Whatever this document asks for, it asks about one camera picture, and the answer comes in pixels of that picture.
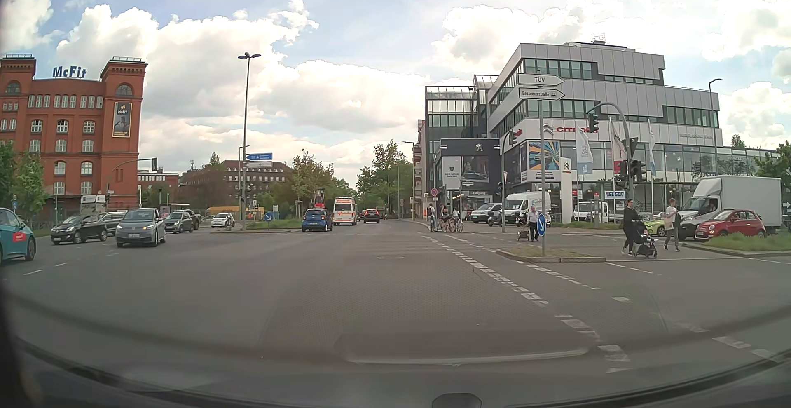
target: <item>sky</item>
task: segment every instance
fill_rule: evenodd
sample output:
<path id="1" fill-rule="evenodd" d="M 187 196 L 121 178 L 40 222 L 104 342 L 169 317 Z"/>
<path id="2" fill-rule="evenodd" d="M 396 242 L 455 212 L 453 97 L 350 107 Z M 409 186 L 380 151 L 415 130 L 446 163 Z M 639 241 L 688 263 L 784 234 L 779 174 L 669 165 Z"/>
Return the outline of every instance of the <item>sky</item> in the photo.
<path id="1" fill-rule="evenodd" d="M 0 0 L 0 50 L 39 78 L 113 56 L 149 65 L 140 156 L 168 171 L 237 159 L 246 61 L 251 152 L 308 150 L 353 185 L 373 147 L 417 140 L 427 85 L 497 75 L 520 42 L 665 56 L 667 85 L 721 95 L 725 140 L 776 148 L 791 129 L 791 0 Z"/>

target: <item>blue keep-right sign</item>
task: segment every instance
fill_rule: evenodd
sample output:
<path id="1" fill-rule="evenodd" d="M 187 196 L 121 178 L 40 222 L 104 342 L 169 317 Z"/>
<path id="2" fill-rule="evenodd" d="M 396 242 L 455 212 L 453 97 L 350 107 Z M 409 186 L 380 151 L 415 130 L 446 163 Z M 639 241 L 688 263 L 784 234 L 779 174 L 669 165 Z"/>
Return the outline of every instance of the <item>blue keep-right sign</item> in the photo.
<path id="1" fill-rule="evenodd" d="M 547 233 L 547 217 L 543 213 L 539 215 L 539 223 L 536 224 L 536 229 L 539 231 L 539 236 Z"/>

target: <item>white van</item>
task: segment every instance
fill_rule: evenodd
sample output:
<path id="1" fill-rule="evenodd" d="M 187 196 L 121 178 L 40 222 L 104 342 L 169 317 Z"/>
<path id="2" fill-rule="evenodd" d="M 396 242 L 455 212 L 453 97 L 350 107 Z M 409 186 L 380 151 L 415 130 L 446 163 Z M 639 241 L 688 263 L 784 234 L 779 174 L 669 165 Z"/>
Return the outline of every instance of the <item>white van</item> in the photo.
<path id="1" fill-rule="evenodd" d="M 516 223 L 517 210 L 527 211 L 530 210 L 530 207 L 535 207 L 536 211 L 541 213 L 541 195 L 542 192 L 511 193 L 505 198 L 505 205 L 503 206 L 505 209 L 505 223 Z M 547 200 L 547 214 L 544 216 L 547 218 L 547 225 L 549 226 L 551 223 L 551 218 L 549 216 L 551 198 L 549 192 L 543 192 L 543 197 L 545 200 Z"/>

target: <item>street sign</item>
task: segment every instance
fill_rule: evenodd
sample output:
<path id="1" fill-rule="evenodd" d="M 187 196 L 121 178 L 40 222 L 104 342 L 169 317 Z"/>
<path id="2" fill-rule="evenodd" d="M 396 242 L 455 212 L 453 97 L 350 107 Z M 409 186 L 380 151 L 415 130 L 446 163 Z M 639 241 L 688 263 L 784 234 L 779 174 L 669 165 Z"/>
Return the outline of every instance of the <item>street sign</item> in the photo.
<path id="1" fill-rule="evenodd" d="M 604 199 L 605 200 L 625 200 L 625 199 L 627 199 L 627 191 L 626 190 L 616 190 L 616 191 L 609 190 L 607 192 L 604 192 Z"/>
<path id="2" fill-rule="evenodd" d="M 251 153 L 247 155 L 248 161 L 271 161 L 272 153 Z"/>
<path id="3" fill-rule="evenodd" d="M 517 83 L 519 85 L 539 85 L 539 86 L 546 86 L 546 87 L 556 87 L 563 83 L 563 79 L 560 79 L 556 75 L 535 75 L 535 74 L 528 74 L 528 73 L 519 73 L 517 75 Z"/>
<path id="4" fill-rule="evenodd" d="M 268 169 L 272 167 L 272 161 L 247 162 L 244 164 L 244 166 L 248 169 L 255 169 L 259 167 Z"/>
<path id="5" fill-rule="evenodd" d="M 536 224 L 536 228 L 539 231 L 539 236 L 547 233 L 547 217 L 543 213 L 539 214 L 539 222 Z"/>
<path id="6" fill-rule="evenodd" d="M 559 101 L 566 95 L 560 89 L 554 88 L 519 88 L 519 99 L 543 99 L 545 101 Z"/>

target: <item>red brick building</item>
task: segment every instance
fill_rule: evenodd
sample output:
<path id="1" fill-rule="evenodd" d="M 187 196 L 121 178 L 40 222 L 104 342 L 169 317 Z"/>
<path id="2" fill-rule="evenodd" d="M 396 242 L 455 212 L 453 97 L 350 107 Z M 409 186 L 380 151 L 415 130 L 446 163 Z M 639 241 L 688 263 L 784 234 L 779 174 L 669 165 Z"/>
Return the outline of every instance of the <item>red brick building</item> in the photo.
<path id="1" fill-rule="evenodd" d="M 108 190 L 110 209 L 137 205 L 147 66 L 138 58 L 113 57 L 95 80 L 76 66 L 38 79 L 33 55 L 0 59 L 0 143 L 14 141 L 19 151 L 41 154 L 44 186 L 58 196 L 59 207 L 79 209 L 80 196 Z"/>

